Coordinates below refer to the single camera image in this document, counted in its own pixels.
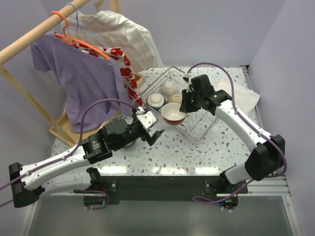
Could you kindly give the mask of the blue floral bowl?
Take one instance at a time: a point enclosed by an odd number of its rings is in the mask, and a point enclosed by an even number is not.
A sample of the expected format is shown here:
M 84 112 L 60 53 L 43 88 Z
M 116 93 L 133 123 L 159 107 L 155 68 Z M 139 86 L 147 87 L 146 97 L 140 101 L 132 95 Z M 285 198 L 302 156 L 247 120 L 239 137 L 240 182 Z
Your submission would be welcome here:
M 131 142 L 129 144 L 127 144 L 126 146 L 123 147 L 123 149 L 129 149 L 131 147 L 133 147 L 135 145 L 135 142 Z

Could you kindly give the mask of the red bowl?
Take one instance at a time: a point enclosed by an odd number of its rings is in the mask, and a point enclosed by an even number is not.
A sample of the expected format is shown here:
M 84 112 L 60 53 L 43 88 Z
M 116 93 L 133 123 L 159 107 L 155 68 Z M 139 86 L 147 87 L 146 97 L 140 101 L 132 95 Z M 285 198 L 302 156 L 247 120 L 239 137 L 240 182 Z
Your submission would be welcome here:
M 187 114 L 180 111 L 180 103 L 167 103 L 161 108 L 161 115 L 164 121 L 170 125 L 179 125 L 181 124 Z

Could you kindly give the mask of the teal white dotted bowl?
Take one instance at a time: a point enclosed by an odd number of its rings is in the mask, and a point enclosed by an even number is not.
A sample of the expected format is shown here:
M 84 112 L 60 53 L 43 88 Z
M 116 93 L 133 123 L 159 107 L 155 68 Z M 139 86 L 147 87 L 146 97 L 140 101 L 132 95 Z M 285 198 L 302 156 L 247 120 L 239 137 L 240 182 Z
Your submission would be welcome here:
M 165 98 L 160 93 L 152 93 L 147 98 L 147 105 L 155 111 L 159 111 L 165 104 Z

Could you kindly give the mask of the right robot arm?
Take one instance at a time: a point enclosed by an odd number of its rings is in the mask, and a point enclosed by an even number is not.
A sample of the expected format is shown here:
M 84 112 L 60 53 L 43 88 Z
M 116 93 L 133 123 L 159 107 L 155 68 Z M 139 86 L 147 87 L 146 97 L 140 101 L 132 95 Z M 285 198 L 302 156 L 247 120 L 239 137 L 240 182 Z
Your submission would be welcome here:
M 201 75 L 188 81 L 182 90 L 181 112 L 192 113 L 204 109 L 222 120 L 244 142 L 250 151 L 245 163 L 231 167 L 220 175 L 219 187 L 231 193 L 237 183 L 253 179 L 260 181 L 285 167 L 285 141 L 281 135 L 273 136 L 256 125 L 235 104 L 224 90 L 214 90 L 208 76 Z

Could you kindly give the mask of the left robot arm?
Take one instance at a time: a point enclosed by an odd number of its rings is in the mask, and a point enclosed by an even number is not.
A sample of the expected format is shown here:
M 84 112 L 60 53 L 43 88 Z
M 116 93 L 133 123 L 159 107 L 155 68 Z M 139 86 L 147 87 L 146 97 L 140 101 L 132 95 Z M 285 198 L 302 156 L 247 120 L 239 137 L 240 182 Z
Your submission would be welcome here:
M 10 185 L 15 208 L 31 205 L 38 201 L 40 194 L 47 191 L 44 184 L 55 177 L 77 168 L 92 165 L 112 157 L 118 151 L 137 139 L 152 146 L 163 131 L 149 134 L 157 123 L 152 112 L 133 114 L 132 123 L 115 118 L 95 134 L 81 140 L 77 146 L 54 157 L 30 165 L 16 162 L 9 166 Z

